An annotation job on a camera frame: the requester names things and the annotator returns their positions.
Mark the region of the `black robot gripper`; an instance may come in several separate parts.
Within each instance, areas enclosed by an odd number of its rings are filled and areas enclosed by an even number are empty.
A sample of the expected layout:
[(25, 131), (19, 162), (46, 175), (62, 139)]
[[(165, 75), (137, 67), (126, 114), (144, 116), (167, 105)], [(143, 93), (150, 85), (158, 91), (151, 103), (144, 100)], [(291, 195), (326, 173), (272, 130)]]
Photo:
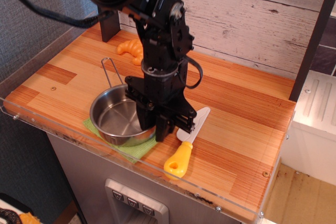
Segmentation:
[(182, 62), (175, 72), (158, 75), (145, 72), (143, 78), (127, 76), (127, 96), (136, 102), (142, 130), (156, 125), (155, 139), (163, 142), (175, 126), (190, 133), (196, 111), (184, 97), (188, 63)]

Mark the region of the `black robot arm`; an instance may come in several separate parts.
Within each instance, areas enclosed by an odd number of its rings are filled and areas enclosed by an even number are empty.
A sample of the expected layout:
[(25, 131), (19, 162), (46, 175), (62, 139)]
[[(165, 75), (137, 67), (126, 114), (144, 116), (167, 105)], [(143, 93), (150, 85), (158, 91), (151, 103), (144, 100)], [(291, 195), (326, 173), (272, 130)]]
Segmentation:
[(193, 36), (185, 22), (182, 0), (91, 0), (103, 11), (121, 11), (131, 17), (143, 47), (143, 77), (126, 77), (127, 96), (136, 102), (140, 127), (154, 127), (158, 142), (175, 127), (190, 132), (196, 117), (187, 102), (187, 54)]

